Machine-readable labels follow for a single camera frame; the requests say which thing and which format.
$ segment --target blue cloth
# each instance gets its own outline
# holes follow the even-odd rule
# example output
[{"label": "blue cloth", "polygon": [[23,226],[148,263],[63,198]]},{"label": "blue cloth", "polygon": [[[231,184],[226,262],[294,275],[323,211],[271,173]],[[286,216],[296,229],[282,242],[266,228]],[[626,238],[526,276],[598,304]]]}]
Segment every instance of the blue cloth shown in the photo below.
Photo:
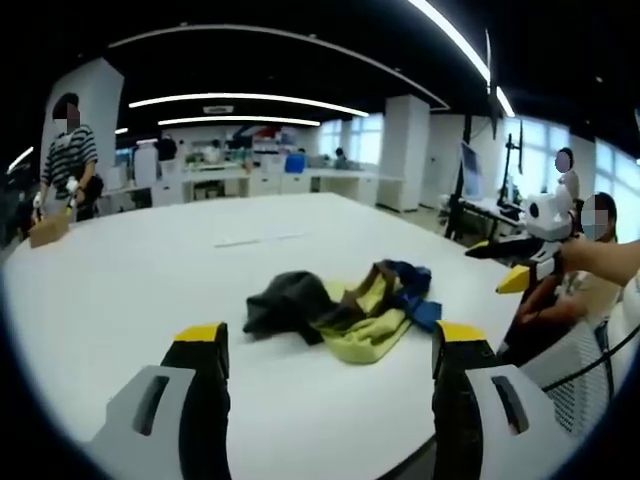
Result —
[{"label": "blue cloth", "polygon": [[431,270],[394,260],[384,260],[383,264],[402,283],[402,287],[391,297],[392,308],[403,310],[411,322],[429,333],[433,332],[436,321],[442,319],[442,305],[423,299],[431,286]]}]

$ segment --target window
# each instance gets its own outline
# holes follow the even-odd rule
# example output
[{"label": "window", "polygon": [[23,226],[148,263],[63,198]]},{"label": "window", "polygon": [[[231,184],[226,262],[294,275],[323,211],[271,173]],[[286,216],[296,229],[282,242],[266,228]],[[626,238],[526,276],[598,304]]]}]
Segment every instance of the window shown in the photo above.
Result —
[{"label": "window", "polygon": [[384,117],[381,113],[354,117],[351,121],[349,160],[378,165],[382,149]]},{"label": "window", "polygon": [[[522,120],[522,175],[518,171],[520,152],[511,151],[509,174],[523,197],[535,195],[543,190],[552,191],[558,183],[560,173],[555,167],[556,153],[569,146],[569,129],[531,118],[507,118],[504,121],[505,142],[511,134],[513,143],[520,139],[520,120]],[[505,150],[502,168],[498,171],[497,188],[502,186],[504,168],[507,163]]]},{"label": "window", "polygon": [[342,120],[331,120],[320,125],[318,137],[318,152],[320,155],[333,157],[336,148],[340,146],[340,134],[342,133]]},{"label": "window", "polygon": [[611,145],[596,141],[596,192],[613,197],[618,209],[618,241],[640,239],[640,166]]}]

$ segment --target blue object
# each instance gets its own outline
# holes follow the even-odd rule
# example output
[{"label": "blue object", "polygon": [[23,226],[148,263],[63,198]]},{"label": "blue object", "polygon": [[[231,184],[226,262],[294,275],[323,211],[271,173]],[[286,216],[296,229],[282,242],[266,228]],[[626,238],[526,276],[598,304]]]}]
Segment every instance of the blue object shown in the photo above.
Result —
[{"label": "blue object", "polygon": [[302,173],[305,163],[305,155],[303,153],[290,153],[284,163],[284,171],[286,173]]},{"label": "blue object", "polygon": [[392,308],[404,311],[410,321],[429,333],[433,332],[436,321],[442,319],[442,305],[423,299],[431,286],[431,270],[394,260],[384,260],[383,264],[398,276],[403,285],[390,299]]}]

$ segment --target yellow cloth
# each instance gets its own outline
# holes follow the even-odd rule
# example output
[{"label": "yellow cloth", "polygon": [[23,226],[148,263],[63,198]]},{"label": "yellow cloth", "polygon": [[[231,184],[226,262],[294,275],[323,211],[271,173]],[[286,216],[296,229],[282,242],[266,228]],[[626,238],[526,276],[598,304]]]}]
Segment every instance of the yellow cloth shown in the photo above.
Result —
[{"label": "yellow cloth", "polygon": [[[329,297],[338,303],[346,290],[356,286],[341,282],[323,282]],[[357,299],[358,305],[367,313],[382,299],[385,282],[378,275],[369,291]],[[396,281],[395,289],[400,287]],[[375,363],[393,347],[411,324],[402,310],[390,309],[376,318],[366,318],[354,323],[346,330],[314,326],[324,339],[329,350],[347,363]]]}]

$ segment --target cardboard box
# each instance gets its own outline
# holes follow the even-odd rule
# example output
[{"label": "cardboard box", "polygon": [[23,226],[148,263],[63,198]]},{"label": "cardboard box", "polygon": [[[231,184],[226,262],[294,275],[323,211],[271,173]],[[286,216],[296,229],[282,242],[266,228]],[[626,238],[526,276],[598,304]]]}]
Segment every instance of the cardboard box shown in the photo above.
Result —
[{"label": "cardboard box", "polygon": [[69,216],[66,213],[52,215],[37,223],[29,230],[31,248],[57,242],[69,231]]}]

